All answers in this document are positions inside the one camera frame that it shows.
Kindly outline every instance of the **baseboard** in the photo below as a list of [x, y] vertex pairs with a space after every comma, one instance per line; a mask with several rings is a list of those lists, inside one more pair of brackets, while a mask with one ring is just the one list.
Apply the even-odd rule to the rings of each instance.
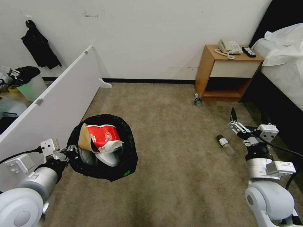
[[195, 84], [195, 80], [103, 78], [107, 83]]
[[42, 77], [42, 79], [44, 80], [44, 81], [55, 81], [55, 79], [57, 79], [58, 77]]

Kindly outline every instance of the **nightstand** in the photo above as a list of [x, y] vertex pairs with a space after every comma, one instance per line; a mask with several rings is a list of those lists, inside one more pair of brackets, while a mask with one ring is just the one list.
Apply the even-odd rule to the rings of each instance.
[[202, 100], [239, 102], [262, 65], [263, 58], [250, 58], [245, 53], [234, 60], [215, 53], [217, 45], [205, 45], [195, 88]]

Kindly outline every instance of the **wall stain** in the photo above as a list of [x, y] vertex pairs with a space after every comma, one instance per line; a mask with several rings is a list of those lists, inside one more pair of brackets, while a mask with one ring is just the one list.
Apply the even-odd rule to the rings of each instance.
[[82, 10], [82, 16], [83, 17], [99, 17], [98, 14], [90, 14], [90, 13], [87, 13], [85, 10]]
[[198, 69], [199, 67], [174, 67], [174, 66], [171, 66], [169, 68], [178, 68], [178, 69], [181, 69], [181, 70], [184, 70], [184, 69], [187, 69], [187, 70], [194, 70], [194, 69]]

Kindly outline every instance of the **pillow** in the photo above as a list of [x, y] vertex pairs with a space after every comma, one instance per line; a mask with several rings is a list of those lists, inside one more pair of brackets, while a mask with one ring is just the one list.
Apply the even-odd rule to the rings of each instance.
[[275, 32], [266, 32], [266, 40], [284, 45], [300, 45], [303, 41], [303, 23], [281, 28]]

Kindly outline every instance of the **black headboard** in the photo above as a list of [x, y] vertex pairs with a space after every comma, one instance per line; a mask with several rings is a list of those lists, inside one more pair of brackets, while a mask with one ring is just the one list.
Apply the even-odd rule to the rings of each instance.
[[303, 1], [302, 0], [272, 0], [267, 8], [249, 47], [264, 38], [267, 31], [274, 32], [290, 25], [303, 23]]

